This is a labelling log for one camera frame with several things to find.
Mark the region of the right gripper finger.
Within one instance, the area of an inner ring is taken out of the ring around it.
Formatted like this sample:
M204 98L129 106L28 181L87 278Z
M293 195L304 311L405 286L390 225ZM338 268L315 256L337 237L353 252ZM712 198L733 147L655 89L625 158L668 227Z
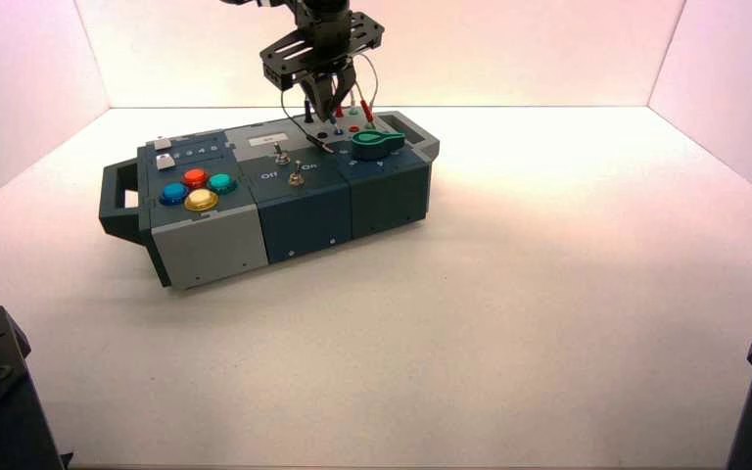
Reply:
M332 66L336 85L331 98L331 120L335 121L337 109L343 104L356 83L356 72L352 61L335 61Z
M333 114L333 80L327 73L312 73L301 81L307 99L320 121L327 121Z

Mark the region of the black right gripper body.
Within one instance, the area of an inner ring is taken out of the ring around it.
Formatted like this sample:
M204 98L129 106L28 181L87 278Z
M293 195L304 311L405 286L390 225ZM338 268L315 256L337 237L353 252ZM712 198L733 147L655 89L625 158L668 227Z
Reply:
M266 79L289 89L313 73L338 71L347 58L381 45L384 27L351 9L294 9L296 28L261 50Z

